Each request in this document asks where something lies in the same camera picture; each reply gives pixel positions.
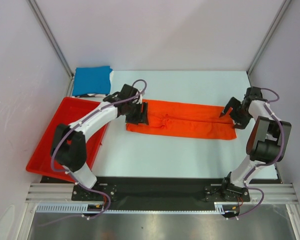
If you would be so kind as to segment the orange t shirt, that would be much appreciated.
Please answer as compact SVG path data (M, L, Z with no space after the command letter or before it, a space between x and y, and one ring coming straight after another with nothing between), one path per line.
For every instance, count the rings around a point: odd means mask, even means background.
M237 138L230 115L220 117L221 106L150 99L144 102L148 104L148 124L127 123L128 132L208 140Z

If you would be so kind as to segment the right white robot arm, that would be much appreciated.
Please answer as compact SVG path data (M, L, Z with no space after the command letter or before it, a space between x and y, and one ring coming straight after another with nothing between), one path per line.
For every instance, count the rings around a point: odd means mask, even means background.
M232 97L220 112L229 115L234 128L244 130L250 120L254 126L246 144L246 157L221 183L218 193L227 201L249 194L249 183L262 169L280 162L286 152L292 125L281 120L271 109L271 100L263 97L263 89L249 87L242 101Z

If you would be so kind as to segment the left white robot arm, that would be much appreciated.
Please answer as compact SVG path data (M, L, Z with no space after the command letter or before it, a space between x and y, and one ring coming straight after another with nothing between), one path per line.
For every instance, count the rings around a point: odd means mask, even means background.
M70 175L76 184L83 188L83 194L90 200L100 196L98 179L87 164L87 142L101 128L111 121L124 116L128 124L148 124L148 103L143 101L147 89L145 80L142 89L134 84L124 84L103 98L102 102L80 119L57 125L50 150L50 168L57 172L55 163L62 166L61 173Z

